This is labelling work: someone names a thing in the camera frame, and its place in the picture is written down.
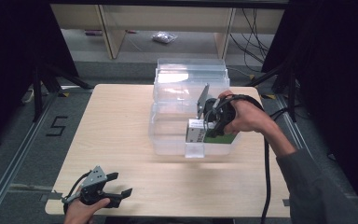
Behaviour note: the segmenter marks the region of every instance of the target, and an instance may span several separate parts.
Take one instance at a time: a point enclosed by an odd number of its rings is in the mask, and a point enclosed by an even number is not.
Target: green object
[[[236,134],[230,133],[225,135],[217,135],[215,138],[213,138],[213,137],[208,137],[208,132],[204,137],[204,143],[231,144],[234,141],[235,137],[237,136]]]

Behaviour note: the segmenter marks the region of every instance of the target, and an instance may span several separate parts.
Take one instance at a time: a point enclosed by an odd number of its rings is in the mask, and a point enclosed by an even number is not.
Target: gray shirt
[[[358,208],[322,174],[306,150],[277,162],[290,192],[293,223],[358,223]]]

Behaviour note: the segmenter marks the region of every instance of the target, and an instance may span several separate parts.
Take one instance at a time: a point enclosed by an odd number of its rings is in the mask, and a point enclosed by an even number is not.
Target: light wood tabletop
[[[234,93],[259,100],[251,87]],[[119,208],[97,215],[124,217],[260,217],[266,199],[264,141],[242,133],[228,155],[189,159],[161,156],[148,136],[153,86],[101,84],[89,99],[53,190],[67,195],[79,177],[100,165],[118,179],[106,193],[133,188]],[[290,217],[289,198],[275,155],[270,151],[271,201],[268,217]],[[48,200],[48,214],[63,214],[60,200]]]

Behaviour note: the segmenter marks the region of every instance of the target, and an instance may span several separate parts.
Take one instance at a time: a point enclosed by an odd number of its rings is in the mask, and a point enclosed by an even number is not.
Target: person's arm
[[[233,94],[225,91],[219,98]],[[296,149],[283,134],[277,123],[268,114],[248,101],[231,101],[236,110],[236,118],[225,127],[225,133],[252,132],[262,133],[277,157],[292,154]]]
[[[225,91],[220,97],[232,94]],[[269,115],[250,102],[232,101],[236,118],[225,133],[262,133],[277,156],[290,192],[293,223],[358,223],[358,210],[329,178],[322,174],[307,151],[297,150]]]
[[[64,224],[91,224],[92,216],[101,208],[106,207],[110,199],[104,198],[92,205],[83,204],[79,199],[75,199],[68,207],[65,215]]]

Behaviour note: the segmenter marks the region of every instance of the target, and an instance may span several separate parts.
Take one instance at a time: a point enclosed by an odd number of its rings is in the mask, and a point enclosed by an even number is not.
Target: transparent bin
[[[150,110],[149,137],[159,155],[227,155],[232,144],[186,143],[189,119],[197,116],[197,101],[206,84],[208,98],[229,89],[223,60],[159,59],[154,83],[154,103]]]

